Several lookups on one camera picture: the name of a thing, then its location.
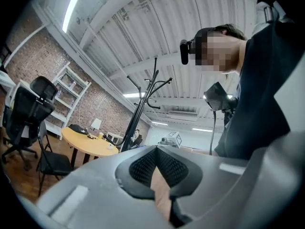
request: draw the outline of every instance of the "black shirt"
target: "black shirt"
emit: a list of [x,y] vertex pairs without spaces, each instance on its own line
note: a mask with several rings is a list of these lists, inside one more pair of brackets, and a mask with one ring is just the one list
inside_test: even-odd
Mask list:
[[277,21],[247,42],[239,102],[215,148],[219,156],[250,159],[255,149],[289,132],[274,94],[304,52],[300,33],[295,24]]

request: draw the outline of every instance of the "white shelving unit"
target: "white shelving unit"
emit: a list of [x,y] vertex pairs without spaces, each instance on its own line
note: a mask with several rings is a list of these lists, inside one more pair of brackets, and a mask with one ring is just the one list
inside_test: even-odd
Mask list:
[[[67,116],[63,116],[62,114],[59,114],[58,112],[56,112],[56,110],[54,110],[51,115],[53,117],[55,117],[56,119],[59,119],[62,122],[61,126],[57,126],[54,125],[53,123],[49,122],[49,121],[45,121],[46,123],[46,127],[47,130],[58,135],[60,137],[60,140],[62,140],[62,136],[61,136],[61,129],[65,128],[68,124],[68,121],[76,107],[76,105],[78,104],[78,102],[80,101],[80,99],[83,97],[83,95],[85,94],[85,92],[87,91],[88,87],[91,85],[91,82],[85,82],[83,81],[73,70],[71,70],[68,65],[70,64],[67,63],[56,75],[56,77],[53,79],[52,83],[54,85],[60,85],[62,88],[64,88],[68,93],[70,93],[71,95],[73,95],[76,99],[73,103],[73,105],[70,105],[66,102],[64,102],[62,99],[60,99],[60,97],[56,96],[55,100],[57,102],[59,102],[60,104],[64,105],[65,107],[67,107],[69,109],[69,112],[67,114]],[[72,78],[78,85],[80,85],[82,87],[82,91],[80,94],[77,94],[75,91],[73,91],[73,89],[71,89],[69,86],[67,86],[63,81],[62,78],[65,75],[68,75],[70,78]]]

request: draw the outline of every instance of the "fluorescent light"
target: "fluorescent light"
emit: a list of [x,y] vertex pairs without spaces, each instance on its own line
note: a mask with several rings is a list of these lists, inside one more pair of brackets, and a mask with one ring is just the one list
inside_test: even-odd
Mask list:
[[124,97],[139,97],[139,93],[137,94],[123,94]]
[[164,123],[159,123],[159,122],[154,122],[154,121],[152,121],[152,123],[159,124],[159,125],[167,125],[167,124],[164,124]]
[[211,130],[204,130],[204,129],[197,129],[193,128],[194,131],[201,131],[201,132],[212,132]]
[[62,24],[62,30],[67,33],[67,29],[68,29],[68,25],[69,25],[69,21],[73,12],[73,9],[76,5],[77,0],[70,0],[70,3],[68,5],[67,11],[66,11],[66,15],[65,15],[65,19],[63,20],[63,24]]
[[[232,98],[232,97],[233,97],[233,95],[228,95],[229,99]],[[206,99],[206,96],[203,96],[203,99]]]

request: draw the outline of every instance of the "wooden floor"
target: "wooden floor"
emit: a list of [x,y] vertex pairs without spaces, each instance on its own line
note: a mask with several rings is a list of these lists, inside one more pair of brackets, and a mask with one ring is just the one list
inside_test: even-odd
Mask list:
[[[7,146],[5,146],[2,142],[2,137],[6,136],[5,130],[1,129],[1,140],[0,140],[0,151],[1,153],[7,150]],[[69,157],[71,160],[73,149],[68,146],[68,144],[62,140],[50,136],[49,135],[50,144],[53,152],[61,153]],[[14,187],[17,194],[20,194],[33,203],[38,199],[38,191],[39,191],[39,179],[38,172],[36,172],[36,166],[40,158],[41,149],[39,147],[39,143],[36,142],[33,144],[32,149],[35,150],[38,154],[38,158],[34,158],[34,154],[29,152],[23,152],[25,158],[31,164],[31,169],[29,171],[25,171],[23,169],[23,162],[17,151],[12,152],[11,154],[6,156],[7,163],[3,164],[4,171],[8,175],[11,180],[11,184]],[[78,152],[75,160],[75,167],[80,167],[82,165],[84,159],[84,153]],[[56,182],[56,178],[54,176],[46,176],[42,188],[42,194]],[[165,218],[169,218],[169,212],[171,207],[171,202],[168,199],[169,197],[169,187],[166,184],[164,178],[158,169],[155,170],[152,177],[152,189],[155,191],[156,197],[156,205],[157,208],[162,212]]]

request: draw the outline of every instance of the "ceiling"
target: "ceiling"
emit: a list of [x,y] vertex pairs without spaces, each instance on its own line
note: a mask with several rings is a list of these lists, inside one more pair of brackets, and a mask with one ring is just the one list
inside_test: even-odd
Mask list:
[[[53,24],[60,27],[70,0],[38,0]],[[158,80],[173,81],[153,96],[161,109],[144,109],[146,121],[167,123],[190,129],[212,127],[213,114],[203,100],[203,93],[219,81],[228,94],[233,94],[239,78],[202,72],[195,66],[182,65],[179,43],[191,39],[204,27],[233,23],[248,38],[255,21],[256,0],[78,0],[72,13],[66,37],[78,54],[88,57],[101,81],[122,94],[136,93],[127,75],[146,89],[158,57]],[[131,104],[138,99],[124,99]],[[168,111],[197,113],[195,122],[170,119]],[[221,131],[223,114],[217,113]]]

